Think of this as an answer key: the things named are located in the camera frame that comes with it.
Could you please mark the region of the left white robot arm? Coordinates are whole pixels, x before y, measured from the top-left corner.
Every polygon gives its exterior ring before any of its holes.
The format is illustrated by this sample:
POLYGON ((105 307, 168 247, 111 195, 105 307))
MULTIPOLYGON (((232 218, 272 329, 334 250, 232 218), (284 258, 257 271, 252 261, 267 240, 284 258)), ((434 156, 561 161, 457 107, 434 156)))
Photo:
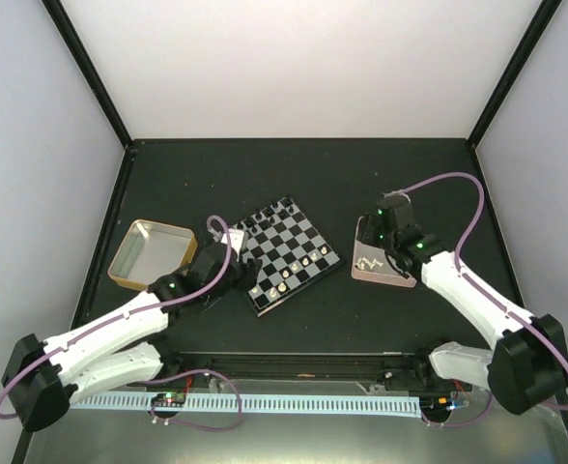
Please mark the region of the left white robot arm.
POLYGON ((163 331, 198 313, 204 301, 251 289, 261 268, 261 261, 213 243, 99 319, 46 340, 25 335, 1 377, 0 398, 14 409, 0 410, 0 419, 17 419, 24 431, 36 432, 94 394, 133 383, 175 384, 183 364, 165 347, 163 331))

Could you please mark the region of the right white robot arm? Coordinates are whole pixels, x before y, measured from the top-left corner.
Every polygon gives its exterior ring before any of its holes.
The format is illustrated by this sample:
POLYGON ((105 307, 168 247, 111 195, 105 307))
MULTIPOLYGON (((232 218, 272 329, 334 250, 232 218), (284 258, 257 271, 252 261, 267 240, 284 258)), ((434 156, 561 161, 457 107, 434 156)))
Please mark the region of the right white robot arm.
POLYGON ((414 365, 416 383, 437 389, 461 381, 491 393, 508 412, 520 415, 568 389, 568 352, 560 322, 537 317, 503 297, 449 251, 422 231, 410 199, 392 193, 357 223, 355 237, 377 248, 401 277, 436 292, 481 334, 487 346, 445 342, 414 365))

